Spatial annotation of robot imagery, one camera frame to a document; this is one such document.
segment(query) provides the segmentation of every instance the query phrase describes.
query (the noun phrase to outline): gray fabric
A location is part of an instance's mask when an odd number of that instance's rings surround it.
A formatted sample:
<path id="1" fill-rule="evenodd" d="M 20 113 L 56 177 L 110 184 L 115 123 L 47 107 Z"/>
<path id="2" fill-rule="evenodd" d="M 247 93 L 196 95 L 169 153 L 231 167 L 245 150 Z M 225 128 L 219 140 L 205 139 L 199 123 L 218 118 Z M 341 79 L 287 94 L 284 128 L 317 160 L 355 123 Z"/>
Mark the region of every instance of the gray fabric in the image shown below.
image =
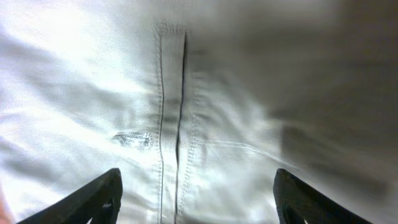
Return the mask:
<path id="1" fill-rule="evenodd" d="M 3 1 L 11 212 L 118 167 L 118 223 L 277 223 L 285 168 L 395 223 L 397 15 L 391 1 Z"/>

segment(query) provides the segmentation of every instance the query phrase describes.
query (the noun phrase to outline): cloth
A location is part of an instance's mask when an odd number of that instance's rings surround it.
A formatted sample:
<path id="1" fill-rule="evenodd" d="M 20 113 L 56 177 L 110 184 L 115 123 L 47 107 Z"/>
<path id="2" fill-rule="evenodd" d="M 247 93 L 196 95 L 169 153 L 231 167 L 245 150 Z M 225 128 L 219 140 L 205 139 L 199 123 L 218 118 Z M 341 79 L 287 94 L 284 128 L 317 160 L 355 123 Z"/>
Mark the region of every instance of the cloth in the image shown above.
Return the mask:
<path id="1" fill-rule="evenodd" d="M 395 223 L 396 4 L 2 1 L 12 214 L 118 167 L 120 224 L 278 223 L 283 168 Z"/>

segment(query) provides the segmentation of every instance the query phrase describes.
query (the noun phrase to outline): garment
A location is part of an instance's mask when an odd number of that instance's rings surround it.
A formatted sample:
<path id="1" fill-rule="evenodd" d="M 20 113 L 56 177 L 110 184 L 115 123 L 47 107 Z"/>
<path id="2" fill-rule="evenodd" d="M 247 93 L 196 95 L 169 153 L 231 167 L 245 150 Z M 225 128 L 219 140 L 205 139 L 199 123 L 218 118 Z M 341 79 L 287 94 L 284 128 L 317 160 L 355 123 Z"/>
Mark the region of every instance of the garment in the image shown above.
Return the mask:
<path id="1" fill-rule="evenodd" d="M 396 3 L 3 1 L 16 220 L 118 167 L 118 223 L 277 223 L 283 168 L 395 223 Z"/>

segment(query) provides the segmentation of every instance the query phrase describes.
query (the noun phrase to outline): black object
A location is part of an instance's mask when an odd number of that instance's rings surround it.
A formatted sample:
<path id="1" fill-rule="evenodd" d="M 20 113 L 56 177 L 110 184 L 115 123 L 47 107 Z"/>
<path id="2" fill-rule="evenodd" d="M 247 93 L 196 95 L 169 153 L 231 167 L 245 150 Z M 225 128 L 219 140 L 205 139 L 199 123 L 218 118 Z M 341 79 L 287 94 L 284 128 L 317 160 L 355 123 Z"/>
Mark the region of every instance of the black object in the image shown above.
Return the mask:
<path id="1" fill-rule="evenodd" d="M 119 169 L 111 169 L 76 192 L 18 224 L 115 224 L 123 193 Z"/>
<path id="2" fill-rule="evenodd" d="M 280 224 L 369 224 L 284 169 L 278 169 L 274 197 Z"/>

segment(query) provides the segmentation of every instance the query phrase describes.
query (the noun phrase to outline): fabric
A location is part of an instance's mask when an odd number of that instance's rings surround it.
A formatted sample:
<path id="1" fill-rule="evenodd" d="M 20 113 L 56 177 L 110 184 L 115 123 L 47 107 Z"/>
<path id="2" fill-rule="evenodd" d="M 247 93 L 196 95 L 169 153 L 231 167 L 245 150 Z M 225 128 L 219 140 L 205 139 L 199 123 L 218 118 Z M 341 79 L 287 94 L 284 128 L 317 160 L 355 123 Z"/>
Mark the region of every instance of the fabric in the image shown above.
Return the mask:
<path id="1" fill-rule="evenodd" d="M 112 167 L 118 223 L 278 223 L 283 168 L 395 223 L 394 1 L 0 3 L 0 181 L 21 221 Z"/>

